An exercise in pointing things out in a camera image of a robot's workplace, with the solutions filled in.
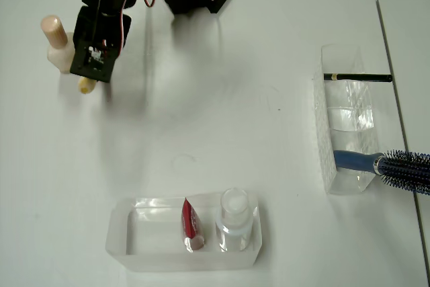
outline clear bottle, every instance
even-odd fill
[[[73,33],[66,33],[60,18],[49,15],[40,23],[42,31],[49,41],[48,60],[55,65],[61,73],[70,73],[75,45],[73,44]]]
[[[248,194],[238,188],[221,195],[221,208],[216,215],[216,236],[223,251],[242,251],[250,241],[253,215]]]

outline cream bottle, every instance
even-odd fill
[[[49,15],[40,23],[42,31],[49,41],[48,60],[55,65],[61,73],[70,73],[75,45],[73,44],[73,33],[66,33],[60,18]]]

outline black pen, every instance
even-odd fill
[[[364,82],[392,82],[391,74],[329,74],[324,73],[324,80],[338,81],[338,80],[353,80]]]

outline small beige object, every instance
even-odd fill
[[[79,91],[83,94],[91,93],[94,90],[96,83],[96,80],[88,79],[87,77],[80,77],[78,81]]]
[[[53,48],[63,48],[67,45],[67,35],[58,16],[46,16],[42,19],[40,27]]]

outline clear plastic container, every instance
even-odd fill
[[[112,211],[106,251],[134,272],[232,270],[251,267],[261,248],[258,201],[248,193],[253,217],[249,245],[243,251],[222,252],[215,220],[221,193],[187,197],[204,228],[205,245],[193,253],[181,235],[184,198],[137,198],[122,200]]]
[[[326,45],[314,78],[318,149],[325,189],[331,194],[364,191],[372,173],[335,167],[333,150],[378,152],[372,101],[366,82],[323,81],[323,73],[364,73],[361,52],[354,45]]]

